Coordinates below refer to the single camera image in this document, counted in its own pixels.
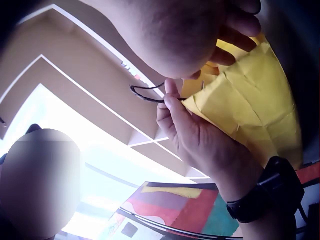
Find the red object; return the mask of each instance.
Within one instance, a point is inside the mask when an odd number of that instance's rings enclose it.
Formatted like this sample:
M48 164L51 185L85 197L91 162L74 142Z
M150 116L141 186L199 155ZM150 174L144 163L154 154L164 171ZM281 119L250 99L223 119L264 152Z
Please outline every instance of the red object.
M190 198L171 227L201 233L217 195L218 191L203 189L198 198Z
M174 209L144 203L134 198L129 198L127 202L130 202L133 205L134 211L140 216L146 218L147 216L160 217L167 226L170 226L180 213L180 211Z
M306 183L310 180L313 180L315 178L318 178L320 175L320 164L319 162L312 164L306 168L302 168L296 171L298 178L300 179L300 182Z

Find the green surface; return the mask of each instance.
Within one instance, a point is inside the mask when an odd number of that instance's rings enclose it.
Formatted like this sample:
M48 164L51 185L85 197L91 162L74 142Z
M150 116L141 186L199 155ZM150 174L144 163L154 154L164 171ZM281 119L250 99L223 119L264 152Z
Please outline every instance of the green surface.
M226 208L226 203L223 201L220 194L218 194L207 223L201 233L218 236L232 236L238 227L238 222L230 216Z

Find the crumpled paper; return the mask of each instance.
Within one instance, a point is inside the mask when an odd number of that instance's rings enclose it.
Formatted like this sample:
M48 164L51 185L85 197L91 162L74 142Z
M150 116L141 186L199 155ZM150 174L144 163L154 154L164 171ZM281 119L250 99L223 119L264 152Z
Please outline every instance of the crumpled paper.
M217 46L232 53L236 63L207 63L197 80L184 81L181 96L187 99L182 103L245 145L263 167L278 155L298 169L301 132L287 78L266 39L254 41L258 46L247 53L218 40Z

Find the black watch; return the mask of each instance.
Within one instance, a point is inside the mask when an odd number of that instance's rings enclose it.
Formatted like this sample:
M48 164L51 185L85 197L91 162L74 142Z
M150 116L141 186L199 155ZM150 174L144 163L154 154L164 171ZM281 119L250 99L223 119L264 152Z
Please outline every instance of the black watch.
M295 214L303 195L303 186L291 164L285 158L274 156L269 159L257 185L243 198L227 202L227 210L241 223L263 217L270 208Z

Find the hand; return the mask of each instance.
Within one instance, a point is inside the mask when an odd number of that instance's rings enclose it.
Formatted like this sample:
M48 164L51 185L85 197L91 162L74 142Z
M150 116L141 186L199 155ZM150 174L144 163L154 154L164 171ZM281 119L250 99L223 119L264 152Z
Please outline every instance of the hand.
M103 12L130 48L170 78L199 75L208 61L223 65L234 57L216 47L217 38L246 51L260 32L260 0L82 0Z
M234 164L253 159L245 146L201 117L189 113L177 100L179 93L172 79L165 81L165 89L165 104L158 104L157 123L174 143L184 162L217 179Z

